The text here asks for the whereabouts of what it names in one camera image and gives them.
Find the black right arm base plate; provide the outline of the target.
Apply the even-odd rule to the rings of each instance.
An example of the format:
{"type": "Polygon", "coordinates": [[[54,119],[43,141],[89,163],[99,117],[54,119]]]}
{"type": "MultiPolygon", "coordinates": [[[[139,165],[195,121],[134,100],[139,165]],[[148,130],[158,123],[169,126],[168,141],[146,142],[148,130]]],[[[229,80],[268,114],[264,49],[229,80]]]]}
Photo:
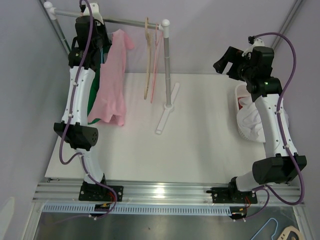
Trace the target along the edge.
{"type": "Polygon", "coordinates": [[[214,204],[257,204],[258,199],[251,191],[239,191],[230,187],[212,187],[206,191],[214,204]]]}

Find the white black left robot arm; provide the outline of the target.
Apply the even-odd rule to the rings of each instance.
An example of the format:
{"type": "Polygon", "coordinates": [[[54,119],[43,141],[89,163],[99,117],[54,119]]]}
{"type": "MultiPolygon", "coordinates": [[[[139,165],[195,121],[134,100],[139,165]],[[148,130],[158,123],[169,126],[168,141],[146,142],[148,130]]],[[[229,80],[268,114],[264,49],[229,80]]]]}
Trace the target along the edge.
{"type": "Polygon", "coordinates": [[[101,201],[111,190],[99,161],[93,157],[98,142],[98,129],[88,125],[88,104],[92,83],[104,59],[104,47],[111,43],[102,22],[92,16],[81,16],[75,21],[76,37],[68,55],[70,82],[65,112],[53,126],[61,137],[59,161],[68,165],[79,158],[85,173],[80,195],[90,194],[101,201]]]}

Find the beige wooden hanger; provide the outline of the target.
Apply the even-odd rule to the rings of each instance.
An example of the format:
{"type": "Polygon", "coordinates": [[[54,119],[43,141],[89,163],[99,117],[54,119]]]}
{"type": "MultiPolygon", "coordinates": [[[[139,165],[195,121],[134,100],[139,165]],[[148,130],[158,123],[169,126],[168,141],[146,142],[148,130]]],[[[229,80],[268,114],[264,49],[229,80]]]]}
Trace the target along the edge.
{"type": "Polygon", "coordinates": [[[153,36],[149,32],[149,18],[146,17],[144,21],[144,35],[147,43],[147,64],[143,99],[146,100],[149,92],[150,76],[151,76],[151,58],[152,58],[152,40],[153,36]]]}

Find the coral red t shirt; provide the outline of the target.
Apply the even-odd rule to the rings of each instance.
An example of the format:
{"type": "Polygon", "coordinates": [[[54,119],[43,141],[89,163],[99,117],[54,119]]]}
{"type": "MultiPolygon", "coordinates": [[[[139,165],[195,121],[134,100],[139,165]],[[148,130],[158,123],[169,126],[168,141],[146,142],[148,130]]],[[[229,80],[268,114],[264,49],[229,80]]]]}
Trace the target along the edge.
{"type": "Polygon", "coordinates": [[[248,96],[238,96],[237,97],[238,109],[241,110],[243,107],[248,105],[248,96]]]}

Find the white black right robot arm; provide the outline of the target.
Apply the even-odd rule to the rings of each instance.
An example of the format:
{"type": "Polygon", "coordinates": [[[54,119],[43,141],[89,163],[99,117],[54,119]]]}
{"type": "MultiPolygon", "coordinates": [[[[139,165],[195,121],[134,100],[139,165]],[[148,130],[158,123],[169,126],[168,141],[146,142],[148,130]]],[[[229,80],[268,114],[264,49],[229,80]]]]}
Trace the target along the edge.
{"type": "Polygon", "coordinates": [[[272,193],[283,203],[294,206],[302,202],[305,196],[305,183],[302,175],[307,165],[304,155],[299,155],[291,139],[283,108],[281,82],[272,76],[274,51],[270,47],[255,46],[250,53],[230,46],[225,54],[213,64],[221,74],[228,63],[229,78],[246,82],[260,115],[265,143],[265,158],[253,163],[252,170],[233,178],[234,186],[227,191],[232,202],[240,202],[248,191],[271,190],[271,183],[281,184],[298,178],[300,196],[297,201],[289,202],[281,198],[274,190],[272,193]]]}

